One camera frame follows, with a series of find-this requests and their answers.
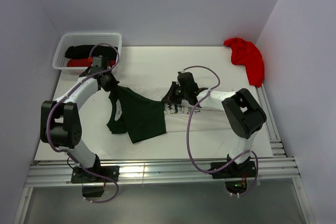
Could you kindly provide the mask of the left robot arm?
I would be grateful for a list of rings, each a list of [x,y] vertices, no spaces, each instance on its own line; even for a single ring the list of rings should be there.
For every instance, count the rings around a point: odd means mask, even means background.
[[[118,63],[111,63],[107,57],[90,57],[91,65],[79,76],[76,83],[62,96],[53,101],[44,101],[40,113],[40,140],[56,153],[65,153],[83,175],[91,182],[102,176],[100,159],[82,140],[79,110],[86,101],[100,90],[106,92],[115,88],[118,81],[112,69]]]

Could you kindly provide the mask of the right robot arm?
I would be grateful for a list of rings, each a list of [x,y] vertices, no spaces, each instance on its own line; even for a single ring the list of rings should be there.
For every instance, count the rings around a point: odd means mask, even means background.
[[[186,100],[191,106],[191,115],[186,126],[186,146],[188,156],[194,167],[207,174],[222,170],[234,177],[240,176],[250,162],[253,141],[258,131],[267,121],[267,117],[259,103],[248,89],[224,92],[215,87],[200,88],[190,72],[179,72],[177,81],[173,81],[162,102],[180,104]],[[217,109],[225,112],[229,125],[235,133],[232,148],[227,155],[227,163],[216,170],[203,170],[194,161],[190,150],[190,127],[192,116],[199,108]]]

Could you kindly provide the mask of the white and green t shirt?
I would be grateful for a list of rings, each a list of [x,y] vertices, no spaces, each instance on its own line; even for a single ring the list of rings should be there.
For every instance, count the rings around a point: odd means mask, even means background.
[[[165,133],[185,132],[192,106],[187,101],[162,102],[164,96],[163,88],[113,88],[108,129],[112,134],[127,133],[133,144]]]

